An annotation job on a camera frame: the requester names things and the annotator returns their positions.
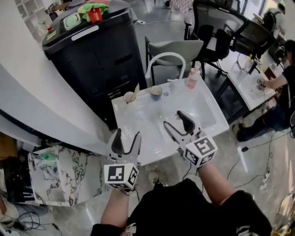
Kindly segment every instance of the black hair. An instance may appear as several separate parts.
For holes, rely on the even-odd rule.
[[[282,3],[278,3],[277,7],[278,7],[278,9],[281,9],[283,11],[283,13],[285,14],[286,8]]]
[[[285,44],[286,52],[292,53],[292,63],[295,63],[295,41],[287,40]]]

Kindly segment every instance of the black t-shirt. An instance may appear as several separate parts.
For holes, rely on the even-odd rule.
[[[222,206],[209,203],[190,179],[146,193],[122,230],[96,224],[91,236],[269,236],[271,225],[250,194],[237,191]]]
[[[288,66],[284,71],[283,75],[288,81],[288,85],[290,87],[290,97],[294,97],[294,92],[295,92],[295,66],[290,65]],[[288,85],[283,86],[282,94],[279,97],[278,104],[279,106],[284,110],[286,113],[287,117],[290,115],[290,110],[289,110],[289,96],[288,96]]]

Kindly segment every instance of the white cube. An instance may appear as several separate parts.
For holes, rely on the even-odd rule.
[[[133,163],[105,165],[105,183],[115,189],[133,189],[138,172]]]
[[[185,145],[183,156],[200,169],[212,160],[218,148],[210,136],[204,136]]]

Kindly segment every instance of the person in black shirt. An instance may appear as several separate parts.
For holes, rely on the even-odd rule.
[[[248,141],[273,130],[282,131],[290,126],[290,116],[294,110],[289,108],[288,86],[291,93],[290,98],[293,98],[295,96],[295,41],[288,40],[285,50],[290,66],[279,77],[273,80],[258,80],[258,83],[263,87],[274,90],[283,87],[278,103],[257,118],[250,127],[245,127],[244,124],[233,125],[232,130],[239,142]]]
[[[93,226],[91,236],[271,234],[271,225],[252,196],[236,191],[212,162],[198,171],[211,203],[192,180],[164,187],[153,174],[154,189],[143,196],[130,217],[129,196],[113,189],[101,224]]]

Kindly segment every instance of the red container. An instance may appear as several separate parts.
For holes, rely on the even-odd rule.
[[[92,8],[90,12],[87,13],[92,24],[102,21],[101,9],[100,8]]]

